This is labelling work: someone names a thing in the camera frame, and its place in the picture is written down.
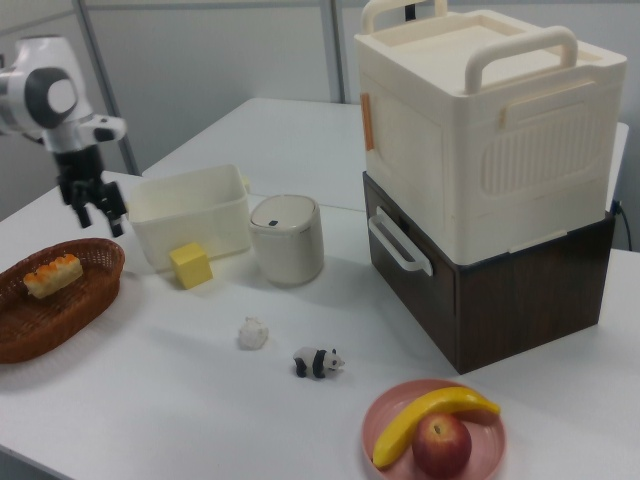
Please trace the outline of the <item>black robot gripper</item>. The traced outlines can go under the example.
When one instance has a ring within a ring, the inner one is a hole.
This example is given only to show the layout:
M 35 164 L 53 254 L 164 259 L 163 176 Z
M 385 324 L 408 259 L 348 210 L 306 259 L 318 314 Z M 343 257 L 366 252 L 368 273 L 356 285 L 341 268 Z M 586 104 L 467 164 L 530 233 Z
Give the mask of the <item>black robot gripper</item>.
M 86 208 L 86 204 L 91 203 L 105 214 L 112 236 L 122 236 L 124 200 L 115 182 L 105 183 L 102 179 L 104 166 L 98 146 L 55 153 L 54 160 L 59 170 L 58 185 L 63 201 L 75 211 L 80 226 L 92 225 Z

